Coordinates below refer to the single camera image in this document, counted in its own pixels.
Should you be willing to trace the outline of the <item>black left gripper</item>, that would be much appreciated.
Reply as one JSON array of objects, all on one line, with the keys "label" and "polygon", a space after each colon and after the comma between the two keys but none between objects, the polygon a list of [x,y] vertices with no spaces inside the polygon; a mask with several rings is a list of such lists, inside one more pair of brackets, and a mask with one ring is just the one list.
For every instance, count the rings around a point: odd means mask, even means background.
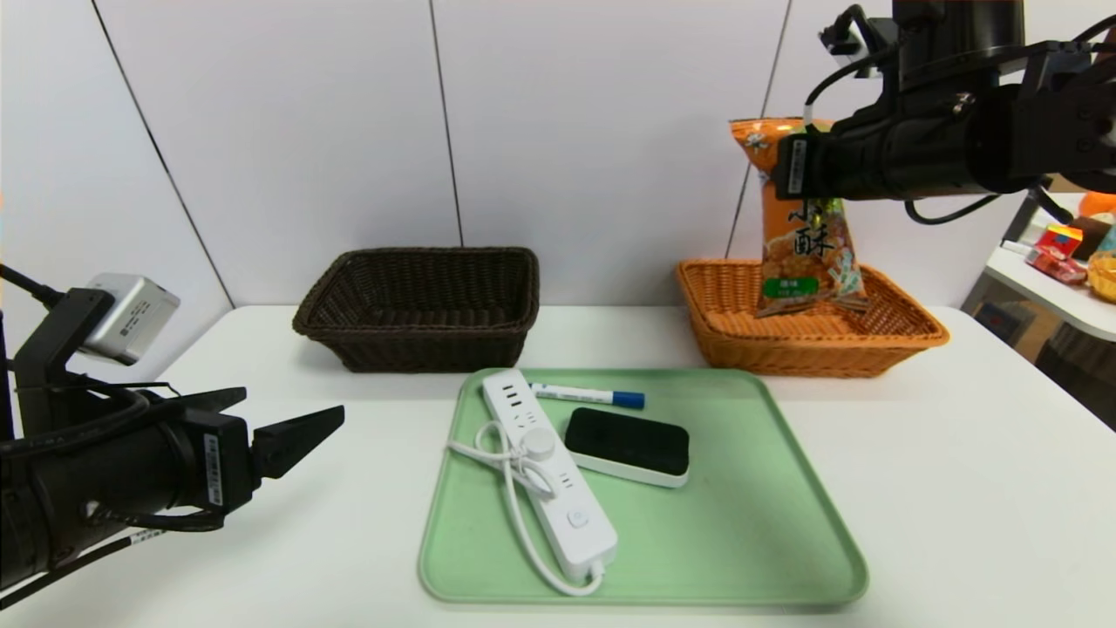
[{"label": "black left gripper", "polygon": [[254,429],[228,416],[243,386],[112,403],[76,424],[25,437],[25,568],[76,570],[108,537],[210,532],[345,424],[345,406]]}]

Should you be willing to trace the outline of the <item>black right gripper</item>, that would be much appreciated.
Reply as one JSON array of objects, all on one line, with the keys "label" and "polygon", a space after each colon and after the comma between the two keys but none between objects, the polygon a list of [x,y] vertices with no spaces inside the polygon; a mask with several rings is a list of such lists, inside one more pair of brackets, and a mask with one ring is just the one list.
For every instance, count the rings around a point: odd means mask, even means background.
[{"label": "black right gripper", "polygon": [[881,178],[881,152],[866,141],[836,133],[806,131],[779,141],[771,180],[781,200],[888,196]]}]

